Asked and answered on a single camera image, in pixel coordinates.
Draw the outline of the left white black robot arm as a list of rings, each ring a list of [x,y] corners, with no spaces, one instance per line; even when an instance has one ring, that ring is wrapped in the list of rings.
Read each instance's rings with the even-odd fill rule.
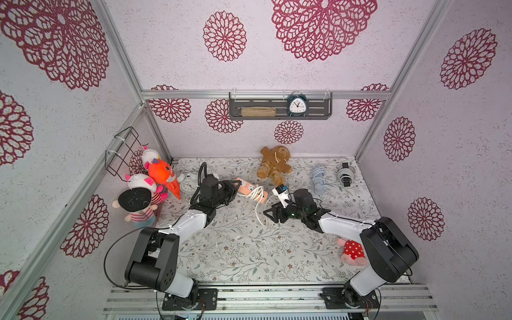
[[[236,197],[240,180],[209,174],[199,183],[189,209],[168,228],[146,227],[138,234],[125,268],[125,280],[179,298],[196,300],[195,281],[177,271],[179,245],[206,228],[220,207]]]

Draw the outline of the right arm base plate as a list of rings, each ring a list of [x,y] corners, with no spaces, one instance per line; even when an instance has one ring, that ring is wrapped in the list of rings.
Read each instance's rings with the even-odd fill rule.
[[[377,309],[380,307],[378,294],[372,291],[360,296],[353,289],[324,287],[319,294],[327,309]]]

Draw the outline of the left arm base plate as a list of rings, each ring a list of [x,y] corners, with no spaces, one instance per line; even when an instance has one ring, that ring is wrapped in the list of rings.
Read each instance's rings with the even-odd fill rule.
[[[193,288],[188,297],[166,293],[164,311],[213,311],[217,309],[218,289]]]

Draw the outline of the pink power strip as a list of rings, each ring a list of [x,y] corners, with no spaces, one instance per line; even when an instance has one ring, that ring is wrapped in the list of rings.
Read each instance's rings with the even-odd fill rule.
[[[253,185],[240,177],[237,179],[241,180],[241,186],[238,190],[239,195],[250,198],[253,201],[258,201],[260,203],[266,202],[268,198],[268,192],[266,192],[263,186]]]

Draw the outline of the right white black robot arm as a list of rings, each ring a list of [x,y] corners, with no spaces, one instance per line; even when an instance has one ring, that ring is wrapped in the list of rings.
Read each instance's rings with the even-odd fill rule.
[[[354,241],[362,246],[369,261],[364,269],[343,286],[341,301],[356,307],[366,296],[386,283],[394,283],[405,275],[419,259],[412,245],[396,223],[381,217],[365,222],[340,216],[318,206],[307,189],[289,189],[280,185],[272,190],[278,203],[263,212],[274,223],[300,220],[308,229]]]

